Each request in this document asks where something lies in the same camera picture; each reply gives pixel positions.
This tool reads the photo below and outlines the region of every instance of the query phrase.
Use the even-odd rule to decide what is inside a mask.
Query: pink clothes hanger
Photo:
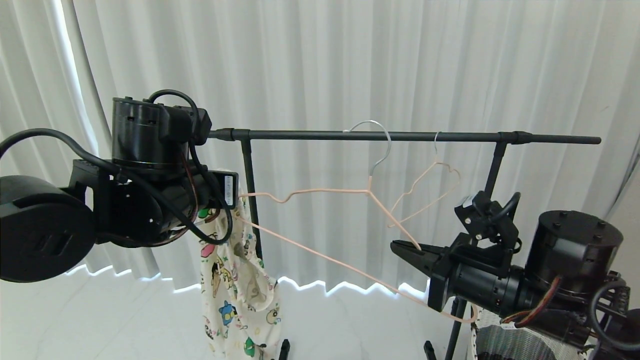
[[[447,195],[449,195],[449,193],[451,193],[459,184],[460,184],[460,180],[461,180],[461,176],[460,176],[460,172],[455,169],[455,168],[451,168],[451,166],[447,163],[438,161],[438,146],[436,144],[436,142],[438,141],[438,134],[440,132],[436,133],[436,136],[433,139],[433,147],[435,148],[436,151],[436,155],[433,158],[433,163],[427,168],[427,170],[425,170],[411,185],[411,189],[409,189],[408,192],[403,193],[402,195],[400,195],[400,197],[396,200],[396,203],[394,204],[394,206],[391,208],[391,210],[389,210],[391,213],[394,212],[394,210],[396,209],[397,205],[400,203],[400,200],[402,200],[405,196],[410,195],[413,192],[413,189],[415,188],[415,185],[417,183],[420,182],[420,180],[422,180],[422,178],[429,173],[429,171],[431,171],[431,169],[435,168],[436,165],[441,165],[443,167],[446,167],[447,170],[451,173],[451,172],[455,172],[458,175],[458,181],[450,188],[447,190],[447,192],[443,193],[441,196],[439,196],[439,198],[435,199],[434,201],[430,202],[429,204],[427,204],[427,206],[423,207],[422,209],[414,212],[413,214],[407,216],[406,218],[398,221],[400,224],[402,224],[403,222],[411,219],[412,217],[418,215],[419,213],[422,213],[423,211],[427,210],[428,208],[430,208],[433,204],[435,204],[436,202],[444,199],[444,197],[446,197]],[[394,227],[396,226],[395,224],[387,224],[387,227]]]
[[[391,136],[389,135],[387,129],[385,129],[385,127],[382,126],[379,122],[376,122],[374,120],[365,120],[365,121],[361,121],[361,122],[355,124],[351,129],[344,130],[344,131],[345,132],[350,132],[350,131],[354,130],[357,126],[359,126],[361,124],[364,124],[366,122],[370,122],[370,123],[373,123],[373,124],[376,124],[376,125],[380,126],[383,129],[383,131],[385,132],[385,135],[387,136],[387,142],[388,142],[387,151],[386,151],[384,157],[382,157],[382,159],[378,160],[371,167],[371,169],[369,170],[369,178],[368,178],[368,181],[367,181],[367,188],[366,189],[350,190],[350,189],[333,189],[333,188],[314,188],[314,189],[296,190],[296,191],[290,193],[284,200],[280,200],[280,199],[276,198],[275,196],[271,195],[270,193],[266,193],[266,192],[246,193],[246,194],[241,194],[238,197],[266,196],[266,197],[269,197],[270,199],[274,200],[277,203],[283,204],[283,203],[289,201],[289,199],[291,199],[291,197],[293,195],[301,194],[301,193],[314,193],[314,192],[362,193],[362,194],[370,197],[374,201],[374,203],[383,211],[385,216],[387,216],[387,218],[392,222],[392,224],[394,224],[395,226],[398,226],[398,229],[400,229],[400,231],[405,236],[407,236],[407,238],[409,238],[409,240],[414,244],[416,249],[420,250],[421,249],[420,244],[413,238],[413,236],[411,234],[409,234],[409,232],[400,224],[400,222],[398,220],[396,220],[396,218],[393,217],[391,212],[387,208],[384,207],[384,205],[380,202],[380,200],[378,200],[378,198],[375,196],[375,194],[373,194],[372,191],[371,191],[371,183],[372,183],[372,178],[373,178],[373,171],[378,166],[378,164],[380,164],[382,161],[384,161],[389,156],[389,152],[391,151]],[[391,286],[391,285],[389,285],[389,284],[387,284],[387,283],[385,283],[385,282],[383,282],[383,281],[381,281],[379,279],[376,279],[375,277],[373,277],[373,276],[371,276],[371,275],[369,275],[369,274],[367,274],[367,273],[365,273],[365,272],[363,272],[363,271],[361,271],[361,270],[359,270],[359,269],[357,269],[357,268],[355,268],[355,267],[353,267],[351,265],[345,264],[345,263],[343,263],[341,261],[333,259],[333,258],[331,258],[331,257],[329,257],[327,255],[324,255],[324,254],[322,254],[320,252],[317,252],[317,251],[315,251],[313,249],[310,249],[310,248],[308,248],[308,247],[306,247],[306,246],[304,246],[302,244],[299,244],[299,243],[297,243],[297,242],[295,242],[295,241],[293,241],[291,239],[286,238],[285,236],[277,234],[277,233],[275,233],[275,232],[273,232],[273,231],[271,231],[269,229],[266,229],[265,227],[262,227],[260,225],[254,224],[254,223],[252,223],[252,222],[250,222],[248,220],[245,220],[243,218],[237,217],[236,220],[244,222],[244,223],[246,223],[248,225],[251,225],[252,227],[255,227],[257,229],[260,229],[261,231],[264,231],[265,233],[271,234],[271,235],[273,235],[273,236],[275,236],[275,237],[277,237],[277,238],[279,238],[281,240],[289,242],[289,243],[291,243],[291,244],[293,244],[293,245],[295,245],[295,246],[297,246],[297,247],[299,247],[299,248],[301,248],[303,250],[306,250],[306,251],[311,252],[312,254],[318,255],[321,258],[327,259],[327,260],[329,260],[329,261],[331,261],[333,263],[336,263],[336,264],[338,264],[340,266],[343,266],[343,267],[345,267],[347,269],[350,269],[350,270],[352,270],[352,271],[354,271],[354,272],[356,272],[356,273],[358,273],[358,274],[360,274],[360,275],[362,275],[362,276],[364,276],[364,277],[366,277],[366,278],[368,278],[368,279],[370,279],[372,281],[375,281],[375,282],[381,284],[382,286],[384,286],[384,287],[386,287],[386,288],[388,288],[388,289],[400,294],[400,296],[406,297],[406,298],[410,299],[411,301],[414,301],[414,302],[416,302],[416,303],[418,303],[420,305],[428,307],[428,305],[425,304],[422,300],[420,300],[420,299],[418,299],[418,298],[416,298],[414,296],[411,296],[411,295],[409,295],[407,293],[403,293],[399,289],[397,289],[397,288],[395,288],[395,287],[393,287],[393,286]],[[456,316],[450,315],[449,313],[445,313],[445,312],[441,312],[441,314],[446,316],[446,317],[448,317],[448,318],[451,318],[451,319],[453,319],[453,320],[455,320],[457,322],[472,323],[472,322],[475,322],[475,320],[477,319],[477,314],[478,314],[478,310],[477,310],[476,306],[473,305],[473,304],[472,304],[472,309],[473,309],[473,315],[469,319],[461,319],[461,318],[458,318]]]

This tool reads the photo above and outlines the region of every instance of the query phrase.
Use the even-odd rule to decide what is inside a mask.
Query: curtain fold
[[[633,1],[51,0],[0,6],[6,10],[0,11],[0,99],[10,103],[2,107],[3,118],[15,119],[2,121],[2,137],[54,127],[108,158],[111,98],[142,99],[160,88],[192,96],[214,128],[342,130],[371,119],[389,131],[602,136],[598,146],[508,147],[493,198],[504,203],[522,192],[516,224],[525,250],[545,210],[604,217],[640,135],[640,4]],[[64,55],[56,6],[71,57]],[[17,50],[7,51],[8,44]],[[18,83],[18,74],[26,80]],[[160,102],[184,104],[169,97]],[[38,141],[46,147],[12,149],[3,173],[63,182],[73,155]],[[367,169],[386,149],[383,142],[252,145],[258,191],[279,197],[310,187],[366,187]],[[422,243],[448,245],[463,230],[453,207],[484,188],[493,145],[437,143],[437,149],[438,159],[461,172],[461,183],[406,226]],[[199,154],[209,167],[244,179],[239,144],[209,140]],[[374,193],[391,207],[435,156],[432,143],[394,142],[374,174]],[[396,217],[425,206],[455,182],[454,174],[436,167],[400,203]],[[258,199],[258,210],[263,226],[384,281],[422,290],[426,285],[424,275],[389,251],[389,242],[401,235],[361,195],[301,195],[284,205]],[[274,276],[298,284],[320,279],[327,288],[341,281],[370,285],[267,234],[262,242]],[[197,245],[191,235],[157,249],[107,244],[86,262],[90,269],[131,268],[140,277],[160,271],[184,287],[199,281]]]

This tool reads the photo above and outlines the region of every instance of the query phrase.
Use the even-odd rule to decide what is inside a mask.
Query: wall
[[[425,359],[426,339],[444,358],[452,322],[409,300],[379,288],[329,296],[319,283],[278,288],[289,359]],[[174,293],[160,278],[80,268],[33,284],[0,282],[0,299],[3,360],[212,359],[196,287]],[[462,329],[455,359],[466,352],[469,328]]]
[[[640,307],[640,269],[638,268],[638,254],[640,254],[640,170],[631,175],[628,185],[623,192],[622,200],[614,208],[609,219],[624,235],[625,240],[616,255],[611,267],[622,274],[627,284],[631,286],[630,308]]]

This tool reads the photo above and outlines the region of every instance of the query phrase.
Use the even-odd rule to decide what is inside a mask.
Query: hanger hook
[[[433,148],[436,150],[436,156],[438,156],[438,134],[440,134],[439,131],[436,133],[436,136],[433,138]]]
[[[375,121],[375,120],[365,120],[365,121],[361,121],[357,124],[355,124],[354,126],[351,127],[351,129],[348,130],[343,130],[343,133],[350,133],[352,132],[356,127],[366,123],[366,122],[370,122],[371,124],[376,124],[377,126],[380,126],[382,128],[382,131],[385,132],[385,135],[387,136],[387,152],[385,153],[385,155],[382,157],[382,159],[378,160],[375,164],[373,164],[373,166],[371,167],[371,169],[369,170],[369,176],[373,176],[373,170],[375,170],[375,168],[378,166],[378,164],[380,164],[382,161],[385,161],[385,159],[387,158],[387,156],[389,156],[389,153],[391,152],[391,135],[389,135],[389,132],[387,131],[387,129],[382,126],[382,124],[380,124],[379,122]]]

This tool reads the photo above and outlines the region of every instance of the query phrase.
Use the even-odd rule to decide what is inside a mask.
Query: baby clothes
[[[213,213],[204,209],[198,217]],[[275,280],[255,253],[252,227],[238,219],[250,219],[246,198],[238,200],[232,214],[227,243],[200,242],[205,333],[215,359],[270,360],[276,356],[282,328]],[[227,232],[225,212],[200,228],[212,238],[222,238]]]

